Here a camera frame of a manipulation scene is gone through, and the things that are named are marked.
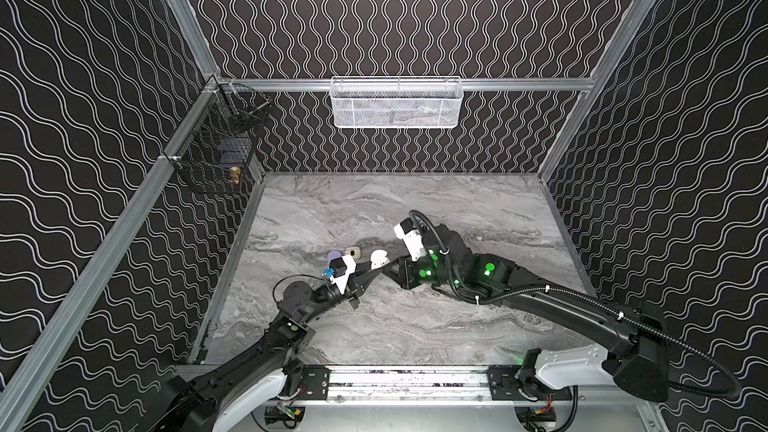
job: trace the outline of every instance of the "white object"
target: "white object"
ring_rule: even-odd
[[[422,244],[422,235],[416,228],[407,234],[406,231],[402,230],[402,226],[400,226],[400,224],[395,226],[394,229],[395,237],[398,237],[400,240],[406,243],[406,247],[408,247],[408,254],[411,255],[411,260],[416,262],[420,257],[427,255],[427,251],[424,250],[424,244]]]
[[[356,261],[362,258],[362,250],[357,245],[347,247],[344,249],[344,255],[351,255]]]
[[[250,414],[253,409],[278,395],[285,382],[286,375],[282,370],[274,370],[256,382],[221,411],[219,417],[216,418],[213,432],[227,432]]]
[[[331,275],[330,280],[332,284],[339,288],[339,292],[344,294],[346,284],[350,280],[350,275],[355,273],[357,264],[355,263],[355,258],[351,255],[342,255],[341,259],[344,261],[344,265],[346,265],[346,272],[341,277],[333,277]]]
[[[336,76],[333,124],[343,129],[452,129],[464,91],[457,76]]]
[[[389,264],[389,257],[386,256],[386,250],[380,248],[371,252],[371,270],[381,268]]]
[[[571,385],[614,385],[602,368],[608,349],[598,344],[568,350],[542,350],[536,358],[536,379],[551,389]]]

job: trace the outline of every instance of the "metal linear rail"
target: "metal linear rail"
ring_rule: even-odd
[[[176,373],[189,380],[215,369],[216,365],[180,365]],[[331,365],[326,400],[296,400],[301,406],[449,406],[510,407],[544,406],[543,401],[493,400],[485,365],[391,366]],[[655,404],[629,395],[617,387],[580,387],[580,406],[644,407]]]
[[[222,79],[262,92],[329,92],[330,79]],[[468,92],[497,92],[525,90],[591,90],[592,79],[462,79]]]
[[[215,81],[210,80],[197,97],[166,145],[164,151],[168,156],[178,153],[184,139],[205,111],[208,100],[215,93],[215,86]],[[173,165],[164,156],[155,161],[34,342],[32,350],[11,377],[8,386],[0,394],[0,430],[3,432],[17,432],[24,425],[173,173]]]
[[[600,58],[600,62],[592,71],[594,86],[588,93],[580,94],[578,100],[574,104],[574,108],[571,110],[571,113],[568,114],[560,133],[554,140],[552,148],[549,149],[549,154],[547,154],[547,157],[544,159],[542,167],[539,169],[539,177],[541,177],[545,183],[549,182],[555,168],[557,168],[560,163],[560,159],[571,144],[571,139],[573,139],[578,132],[581,123],[592,109],[592,105],[602,93],[606,82],[613,75],[614,70],[616,70],[621,57],[624,56],[624,52],[627,51],[635,34],[638,33],[640,24],[643,23],[650,8],[655,3],[656,0],[632,0],[632,4],[627,8],[624,18],[616,28],[613,37],[611,37],[610,42],[606,46],[605,52]]]
[[[576,272],[578,272],[578,276],[581,279],[581,284],[584,286],[584,291],[592,297],[597,297],[598,295],[594,291],[592,282],[589,280],[587,269],[584,268],[584,264],[581,263],[581,255],[578,253],[573,239],[571,239],[571,233],[568,231],[568,227],[566,227],[565,223],[563,222],[563,218],[560,215],[560,211],[558,210],[558,205],[554,203],[554,197],[552,197],[552,193],[549,191],[549,186],[543,182],[541,182],[541,184],[544,199],[547,201],[549,209],[552,211],[554,223],[558,225],[560,235],[562,235],[563,242],[565,242],[565,247],[568,249],[568,254],[571,255],[571,261],[573,261],[573,264],[576,267]]]
[[[189,0],[166,0],[166,2],[176,16],[181,35],[187,41],[197,68],[204,76],[218,76],[219,67],[216,65],[213,54],[210,53],[208,41],[203,36],[200,23],[197,22]]]
[[[256,168],[256,164],[257,162],[252,162],[251,167]],[[242,257],[243,250],[245,249],[250,226],[254,223],[256,210],[259,208],[259,202],[261,202],[261,197],[264,194],[264,181],[261,180],[261,175],[254,175],[254,177],[260,182],[255,185],[254,190],[248,198],[248,204],[243,212],[243,218],[240,221],[240,226],[235,234],[234,242],[232,242],[230,253],[227,254],[226,262],[221,269],[219,281],[216,285],[216,292],[214,292],[214,296],[210,300],[208,310],[203,319],[203,324],[200,327],[200,330],[197,331],[197,338],[195,339],[194,346],[192,347],[189,356],[190,363],[194,363],[197,360],[197,355],[203,347],[208,332],[215,330],[216,322],[219,320],[219,314],[221,314],[221,309],[226,301],[226,296],[230,291],[237,265],[240,264],[240,257]]]

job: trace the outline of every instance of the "aluminum frame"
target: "aluminum frame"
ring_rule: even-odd
[[[252,87],[261,92],[330,92],[331,79],[222,79]],[[554,79],[472,79],[461,78],[466,92],[526,90],[582,90],[594,86],[591,78]]]
[[[547,186],[547,184],[545,184],[543,181],[540,181],[540,183],[542,186],[542,194],[544,194],[544,199],[547,201],[549,210],[552,211],[554,223],[558,225],[560,235],[563,236],[565,248],[568,249],[568,254],[571,255],[571,261],[576,267],[576,272],[578,272],[578,276],[581,279],[581,284],[584,286],[584,290],[587,294],[591,295],[592,297],[597,297],[598,294],[594,291],[594,286],[589,280],[587,269],[584,268],[584,264],[581,263],[581,255],[578,253],[573,239],[571,239],[571,233],[568,231],[568,227],[566,227],[565,222],[563,222],[563,217],[560,215],[558,205],[554,202],[554,197],[552,197],[552,193],[549,191],[549,186]]]
[[[258,166],[258,161],[254,159],[250,164],[250,168],[253,170],[255,167],[260,168],[260,166]],[[245,249],[245,244],[248,240],[250,226],[254,223],[256,210],[259,208],[261,197],[264,195],[265,182],[266,180],[262,179],[248,198],[248,204],[243,212],[243,218],[240,220],[240,226],[235,234],[232,247],[230,247],[230,253],[226,255],[226,261],[221,269],[221,274],[219,275],[219,280],[216,284],[216,291],[208,303],[208,310],[205,312],[205,318],[203,319],[200,329],[197,331],[197,337],[190,351],[188,359],[190,364],[197,363],[197,355],[200,353],[200,350],[204,348],[206,339],[209,337],[208,333],[216,330],[219,315],[221,315],[221,309],[224,307],[226,296],[229,295],[230,286],[234,280],[237,265],[240,264],[240,258],[243,256],[243,250]]]
[[[197,64],[197,68],[204,76],[216,76],[220,74],[219,67],[214,60],[214,55],[210,52],[208,41],[203,35],[200,23],[192,9],[189,0],[166,0],[171,12],[174,13],[176,21],[179,24],[181,35],[187,41],[192,57]]]
[[[624,18],[616,27],[616,31],[610,38],[610,42],[606,46],[598,65],[592,71],[591,76],[594,79],[594,85],[588,93],[580,94],[571,113],[566,117],[560,133],[555,138],[554,144],[550,147],[549,153],[544,158],[539,169],[539,177],[544,182],[549,182],[554,170],[560,163],[560,159],[565,154],[565,151],[568,150],[571,139],[576,136],[581,123],[587,118],[592,105],[602,93],[606,82],[613,75],[619,61],[621,61],[621,57],[624,56],[624,52],[627,51],[632,39],[638,33],[640,25],[655,3],[656,0],[632,0],[632,3],[627,8]]]
[[[208,81],[168,141],[164,150],[166,155],[178,153],[184,139],[214,96],[212,86],[215,86],[213,79]],[[32,350],[0,394],[0,430],[17,432],[24,425],[173,173],[174,167],[170,161],[160,156],[130,197],[62,304],[34,342]]]

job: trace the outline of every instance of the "black patterned wall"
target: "black patterned wall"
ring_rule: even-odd
[[[171,179],[24,430],[131,430],[187,363],[248,196],[198,196]]]
[[[457,127],[403,130],[339,129],[327,93],[281,93],[256,152],[272,172],[536,173],[577,95],[466,93]]]
[[[222,73],[583,77],[631,0],[190,0]]]
[[[768,0],[658,0],[550,182],[596,292],[659,304],[742,380],[734,400],[672,394],[675,432],[768,428],[767,44]]]
[[[0,0],[0,390],[204,79],[164,0]]]

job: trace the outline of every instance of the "gray marble surface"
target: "gray marble surface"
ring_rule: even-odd
[[[392,226],[412,208],[461,233],[476,252],[584,290],[535,177],[269,176],[206,362],[225,362],[257,340],[277,313],[273,285],[288,274],[318,275],[329,250],[406,254]],[[587,343],[535,315],[464,304],[427,286],[403,291],[383,275],[357,310],[343,304],[311,326],[311,363],[515,364],[530,348]]]

